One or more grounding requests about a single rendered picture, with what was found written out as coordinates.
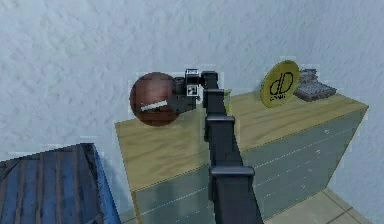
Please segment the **blue striped bed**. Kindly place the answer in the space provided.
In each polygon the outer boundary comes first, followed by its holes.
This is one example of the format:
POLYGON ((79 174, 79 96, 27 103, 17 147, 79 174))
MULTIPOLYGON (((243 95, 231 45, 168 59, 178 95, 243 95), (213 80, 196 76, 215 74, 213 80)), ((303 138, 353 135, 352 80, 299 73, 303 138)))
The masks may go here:
POLYGON ((95 145, 0 161, 0 224, 121 224, 95 145))

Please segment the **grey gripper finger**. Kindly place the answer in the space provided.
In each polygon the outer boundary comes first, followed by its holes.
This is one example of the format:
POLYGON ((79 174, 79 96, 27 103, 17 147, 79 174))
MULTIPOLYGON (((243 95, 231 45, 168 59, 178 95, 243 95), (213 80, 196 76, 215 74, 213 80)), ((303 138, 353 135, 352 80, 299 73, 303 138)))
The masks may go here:
POLYGON ((167 106, 167 105, 168 105, 167 100, 163 100, 163 101, 158 101, 158 102, 154 102, 154 103, 147 104, 147 105, 142 105, 140 107, 140 109, 141 109, 141 111, 148 111, 148 110, 160 108, 160 107, 167 106))

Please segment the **wooden grey chest of drawers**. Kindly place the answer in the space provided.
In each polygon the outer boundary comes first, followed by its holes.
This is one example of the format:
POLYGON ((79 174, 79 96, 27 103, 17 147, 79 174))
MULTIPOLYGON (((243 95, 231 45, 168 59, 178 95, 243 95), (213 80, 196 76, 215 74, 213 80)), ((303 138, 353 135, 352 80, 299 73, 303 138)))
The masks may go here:
MULTIPOLYGON (((231 112, 265 224, 369 224, 327 185, 368 107, 336 94, 265 107, 255 93, 234 96, 231 112)), ((165 127, 116 124, 134 207, 122 224, 215 224, 208 199, 209 149, 202 108, 165 127)))

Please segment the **brown basketball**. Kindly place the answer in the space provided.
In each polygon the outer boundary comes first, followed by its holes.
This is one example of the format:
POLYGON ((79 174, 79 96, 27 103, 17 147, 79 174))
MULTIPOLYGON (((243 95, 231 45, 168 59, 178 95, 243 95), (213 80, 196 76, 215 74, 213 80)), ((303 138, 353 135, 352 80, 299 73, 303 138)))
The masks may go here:
POLYGON ((130 91, 130 107, 135 117, 142 123, 161 127, 171 124, 178 115, 170 106, 164 105, 142 111, 143 106, 166 101, 172 95, 173 77, 162 72, 150 72, 141 76, 130 91))

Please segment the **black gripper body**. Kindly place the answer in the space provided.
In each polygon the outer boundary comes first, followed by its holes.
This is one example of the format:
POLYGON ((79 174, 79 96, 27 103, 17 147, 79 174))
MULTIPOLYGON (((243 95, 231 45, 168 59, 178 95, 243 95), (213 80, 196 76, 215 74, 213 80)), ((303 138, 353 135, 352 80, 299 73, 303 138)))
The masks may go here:
POLYGON ((173 79, 172 95, 169 97, 169 106, 177 114, 192 111, 196 108, 198 99, 198 85, 188 84, 183 77, 173 79))

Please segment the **yellow round disc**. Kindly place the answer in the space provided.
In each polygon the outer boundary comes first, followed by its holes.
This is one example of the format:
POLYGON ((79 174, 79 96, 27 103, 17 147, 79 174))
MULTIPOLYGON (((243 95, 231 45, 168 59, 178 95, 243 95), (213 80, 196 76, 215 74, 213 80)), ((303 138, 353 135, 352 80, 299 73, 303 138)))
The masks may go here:
POLYGON ((267 108, 283 105, 293 96, 298 86, 300 72, 298 65, 292 60, 277 63, 264 77, 260 99, 267 108))

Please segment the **grey blocky object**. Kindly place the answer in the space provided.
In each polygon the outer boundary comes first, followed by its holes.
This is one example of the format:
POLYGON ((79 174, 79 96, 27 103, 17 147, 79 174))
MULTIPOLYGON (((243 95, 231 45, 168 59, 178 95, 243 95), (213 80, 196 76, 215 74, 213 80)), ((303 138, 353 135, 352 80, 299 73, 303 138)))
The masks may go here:
POLYGON ((318 80, 316 69, 303 69, 294 95, 306 102, 328 98, 336 94, 337 89, 318 80))

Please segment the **small green object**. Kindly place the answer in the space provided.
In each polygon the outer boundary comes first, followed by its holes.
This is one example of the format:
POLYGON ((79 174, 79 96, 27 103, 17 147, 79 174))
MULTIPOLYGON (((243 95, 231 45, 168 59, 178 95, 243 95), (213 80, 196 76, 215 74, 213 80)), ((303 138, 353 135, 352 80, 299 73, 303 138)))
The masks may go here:
POLYGON ((225 110, 226 110, 227 114, 230 111, 231 92, 232 92, 232 89, 224 90, 224 100, 223 100, 223 102, 224 102, 224 107, 225 107, 225 110))

